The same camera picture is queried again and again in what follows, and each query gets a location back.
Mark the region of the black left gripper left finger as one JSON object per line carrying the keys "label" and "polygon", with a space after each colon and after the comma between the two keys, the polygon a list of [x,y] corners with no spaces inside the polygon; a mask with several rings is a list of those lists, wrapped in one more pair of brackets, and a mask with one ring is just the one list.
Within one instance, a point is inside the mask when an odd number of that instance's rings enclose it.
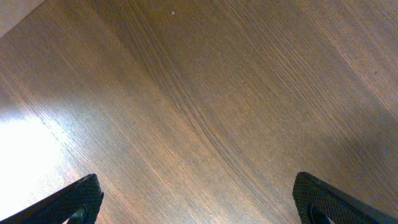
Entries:
{"label": "black left gripper left finger", "polygon": [[1,223],[95,224],[103,198],[97,175],[89,174]]}

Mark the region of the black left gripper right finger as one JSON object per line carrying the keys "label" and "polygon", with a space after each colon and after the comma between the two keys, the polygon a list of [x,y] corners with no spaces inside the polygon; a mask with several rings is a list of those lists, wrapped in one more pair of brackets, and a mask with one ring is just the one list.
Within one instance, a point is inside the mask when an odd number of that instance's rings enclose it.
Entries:
{"label": "black left gripper right finger", "polygon": [[299,172],[293,192],[302,223],[397,223],[387,215],[316,178]]}

